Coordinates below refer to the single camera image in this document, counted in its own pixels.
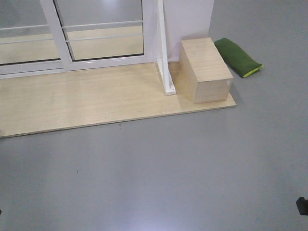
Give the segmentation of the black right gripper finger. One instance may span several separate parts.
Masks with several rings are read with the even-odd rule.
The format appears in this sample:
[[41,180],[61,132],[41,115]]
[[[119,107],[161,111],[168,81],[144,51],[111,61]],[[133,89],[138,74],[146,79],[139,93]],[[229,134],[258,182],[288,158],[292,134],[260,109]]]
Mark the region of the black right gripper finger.
[[296,206],[300,215],[308,215],[308,199],[305,197],[299,197],[296,201]]

